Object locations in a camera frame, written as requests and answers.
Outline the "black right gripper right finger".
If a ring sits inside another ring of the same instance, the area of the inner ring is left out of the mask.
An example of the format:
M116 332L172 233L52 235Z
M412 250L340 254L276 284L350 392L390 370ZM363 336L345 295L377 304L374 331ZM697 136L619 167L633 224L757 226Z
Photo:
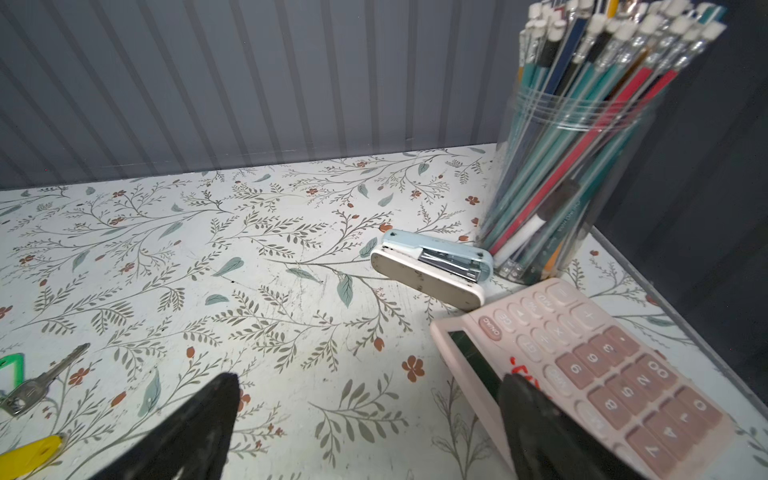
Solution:
M642 477L522 376L507 374L497 400L519 479Z

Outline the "green tagged silver key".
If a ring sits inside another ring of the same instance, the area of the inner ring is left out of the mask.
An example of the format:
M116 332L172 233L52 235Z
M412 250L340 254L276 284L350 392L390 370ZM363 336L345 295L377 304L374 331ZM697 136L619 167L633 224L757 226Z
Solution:
M23 381L1 400L1 409L13 417L24 415L48 394L50 384L90 347L84 343L41 375Z

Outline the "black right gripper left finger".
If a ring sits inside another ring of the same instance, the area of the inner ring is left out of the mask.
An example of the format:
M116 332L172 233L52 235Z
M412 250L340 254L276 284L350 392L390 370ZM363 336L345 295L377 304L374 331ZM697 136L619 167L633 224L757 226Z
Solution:
M219 479L240 402L239 378L221 373L95 479Z

